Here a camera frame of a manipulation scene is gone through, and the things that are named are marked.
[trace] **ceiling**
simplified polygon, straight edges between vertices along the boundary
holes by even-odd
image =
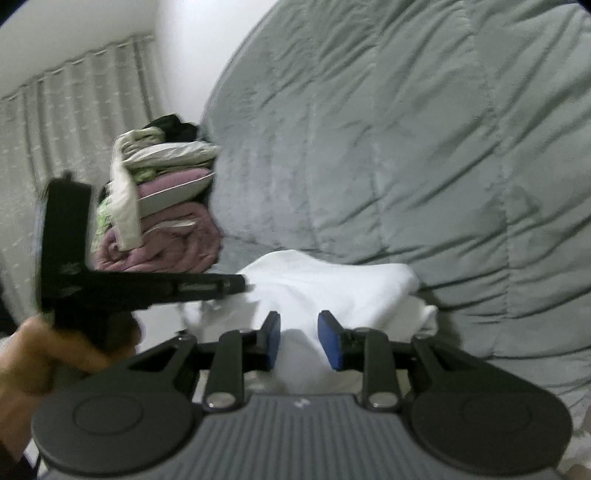
[[[157,10],[158,0],[28,0],[0,27],[0,98],[87,50],[153,31]]]

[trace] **stack of clothes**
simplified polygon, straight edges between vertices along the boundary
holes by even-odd
[[[121,135],[96,212],[95,267],[200,273],[217,260],[221,234],[195,201],[211,184],[219,147],[176,115]]]

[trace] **white wall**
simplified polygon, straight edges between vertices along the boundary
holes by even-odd
[[[161,0],[156,40],[170,112],[199,122],[234,51],[276,0]]]
[[[28,0],[0,28],[0,98],[87,50],[153,31],[157,9],[158,0]]]

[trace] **blue gripper pad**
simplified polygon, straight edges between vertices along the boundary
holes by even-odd
[[[279,343],[281,341],[281,316],[277,312],[272,312],[273,315],[271,331],[267,340],[267,363],[269,369],[275,367],[277,360],[277,352],[279,351]]]
[[[340,371],[343,369],[343,349],[339,333],[330,325],[330,320],[333,319],[329,319],[328,315],[331,314],[327,311],[318,314],[318,340],[320,340],[330,366],[333,370]]]

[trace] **pink blanket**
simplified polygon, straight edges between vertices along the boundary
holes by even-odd
[[[181,226],[170,226],[180,220]],[[162,222],[162,228],[153,228]],[[143,245],[121,252],[110,228],[96,253],[95,267],[103,271],[201,273],[217,260],[222,236],[200,203],[173,205],[142,219]]]

